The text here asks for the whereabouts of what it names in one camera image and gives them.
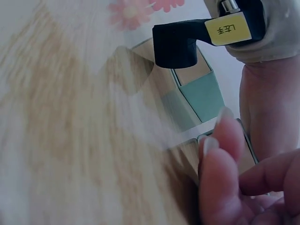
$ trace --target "finger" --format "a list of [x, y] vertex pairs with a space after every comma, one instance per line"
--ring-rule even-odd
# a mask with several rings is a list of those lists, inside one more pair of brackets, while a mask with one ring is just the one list
[[236, 162], [240, 160], [245, 148], [245, 138], [237, 120], [223, 116], [211, 136], [219, 141], [220, 148], [226, 150]]
[[240, 189], [245, 195], [284, 191], [285, 204], [292, 216], [300, 213], [300, 150], [263, 160], [244, 172]]
[[[220, 111], [211, 136], [219, 141], [220, 148], [226, 150], [233, 159], [238, 162], [245, 147], [245, 139], [240, 123], [233, 118], [233, 113], [227, 107], [224, 107]], [[203, 156], [202, 152], [205, 138], [205, 136], [200, 136], [199, 138], [200, 162]]]
[[235, 224], [242, 214], [237, 164], [212, 137], [204, 141], [199, 187], [200, 213], [204, 224]]

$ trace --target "pink flower pattern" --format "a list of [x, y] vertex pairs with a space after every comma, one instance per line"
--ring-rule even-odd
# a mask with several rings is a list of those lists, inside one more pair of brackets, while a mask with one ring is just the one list
[[136, 30], [143, 23], [150, 21], [150, 15], [161, 9], [168, 13], [171, 8], [183, 6], [185, 0], [117, 0], [108, 5], [112, 15], [111, 25], [120, 31]]
[[118, 0], [116, 4], [109, 4], [108, 9], [112, 12], [110, 24], [117, 25], [121, 31], [136, 30], [142, 23], [149, 22], [149, 15], [154, 12], [149, 0]]
[[149, 0], [150, 4], [153, 4], [154, 11], [164, 9], [165, 13], [171, 11], [171, 7], [176, 8], [177, 6], [183, 6], [184, 0]]

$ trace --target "cardboard box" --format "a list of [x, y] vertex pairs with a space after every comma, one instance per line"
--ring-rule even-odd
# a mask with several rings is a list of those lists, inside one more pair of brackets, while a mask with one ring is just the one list
[[202, 123], [215, 118], [224, 100], [213, 69], [199, 48], [198, 63], [186, 69], [174, 69], [175, 81]]
[[[154, 61], [152, 38], [132, 49], [145, 59]], [[198, 63], [185, 69], [165, 69], [154, 66], [150, 80], [159, 93], [165, 110], [179, 131], [186, 131], [218, 115], [224, 101], [213, 73], [198, 49]]]

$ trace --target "gray glove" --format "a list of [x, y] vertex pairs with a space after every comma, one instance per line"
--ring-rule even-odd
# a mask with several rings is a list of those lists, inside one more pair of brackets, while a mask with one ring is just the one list
[[[218, 15], [217, 3], [204, 0], [211, 17]], [[227, 46], [228, 52], [244, 63], [289, 58], [300, 53], [300, 0], [261, 0], [266, 35], [243, 47]]]

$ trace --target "wooden table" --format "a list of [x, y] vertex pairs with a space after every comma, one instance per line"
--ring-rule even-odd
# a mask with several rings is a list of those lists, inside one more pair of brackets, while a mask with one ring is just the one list
[[26, 13], [0, 27], [0, 223], [196, 224], [197, 144], [172, 147], [169, 78], [101, 1], [13, 2], [7, 17]]

